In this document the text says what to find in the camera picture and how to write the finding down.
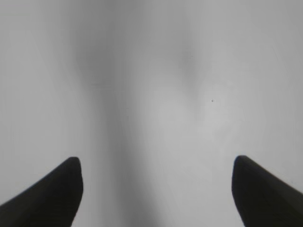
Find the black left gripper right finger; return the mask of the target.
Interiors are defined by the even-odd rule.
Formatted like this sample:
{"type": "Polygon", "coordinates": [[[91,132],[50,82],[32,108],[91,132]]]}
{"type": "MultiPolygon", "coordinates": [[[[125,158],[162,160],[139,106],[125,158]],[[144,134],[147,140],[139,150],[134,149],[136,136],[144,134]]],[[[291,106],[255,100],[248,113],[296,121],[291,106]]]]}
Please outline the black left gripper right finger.
{"type": "Polygon", "coordinates": [[[303,195],[248,156],[235,158],[232,196],[246,227],[301,227],[303,195]]]}

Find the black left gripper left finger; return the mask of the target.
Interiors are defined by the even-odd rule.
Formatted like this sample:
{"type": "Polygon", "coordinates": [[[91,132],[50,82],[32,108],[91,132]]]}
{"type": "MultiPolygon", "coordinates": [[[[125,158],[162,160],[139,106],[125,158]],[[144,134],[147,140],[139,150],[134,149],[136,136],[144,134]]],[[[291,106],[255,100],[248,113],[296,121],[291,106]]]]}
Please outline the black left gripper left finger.
{"type": "Polygon", "coordinates": [[[83,195],[78,157],[53,171],[0,207],[2,227],[70,227],[83,195]]]}

